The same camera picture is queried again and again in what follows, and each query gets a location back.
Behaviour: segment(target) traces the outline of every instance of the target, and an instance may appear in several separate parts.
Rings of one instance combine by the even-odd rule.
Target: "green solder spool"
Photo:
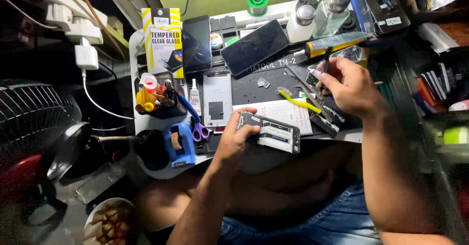
[[[261,17],[267,12],[269,0],[248,0],[248,13],[253,17]]]

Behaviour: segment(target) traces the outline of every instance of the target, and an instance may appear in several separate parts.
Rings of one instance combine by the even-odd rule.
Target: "screwdriver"
[[[325,54],[324,54],[324,62],[323,62],[323,66],[322,66],[322,69],[321,69],[321,74],[327,73],[327,71],[329,70],[329,57],[331,56],[333,49],[334,49],[333,46],[326,46],[324,48]],[[319,84],[320,84],[319,92],[320,92],[321,95],[324,95],[325,86],[324,86],[324,84],[322,83],[321,80],[320,80]]]

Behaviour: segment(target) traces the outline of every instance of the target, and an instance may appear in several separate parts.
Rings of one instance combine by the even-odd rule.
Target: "blue tape dispenser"
[[[186,167],[196,163],[196,151],[191,127],[187,123],[177,123],[163,130],[165,148],[172,167]]]

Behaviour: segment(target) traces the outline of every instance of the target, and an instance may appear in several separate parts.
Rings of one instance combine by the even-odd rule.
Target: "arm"
[[[419,191],[422,184],[418,171],[409,162],[412,156],[406,155],[405,138],[370,74],[345,58],[331,59],[329,68],[331,74],[322,74],[322,82],[342,110],[363,121],[366,205],[383,241],[395,244],[392,241],[396,237],[409,237],[402,233],[434,232],[432,208]],[[387,236],[388,232],[397,233]]]
[[[259,126],[245,125],[236,131],[243,110],[257,112],[255,108],[242,108],[233,112],[212,163],[174,227],[167,244],[217,243],[230,194],[231,179],[243,161],[245,141],[260,130]]]

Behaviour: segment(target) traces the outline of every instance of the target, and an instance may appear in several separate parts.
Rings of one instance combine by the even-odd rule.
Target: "solder wire spool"
[[[267,12],[269,0],[248,0],[248,13],[253,17],[261,17]]]
[[[181,137],[179,136],[179,132],[171,133],[171,144],[175,150],[182,149],[182,141]]]

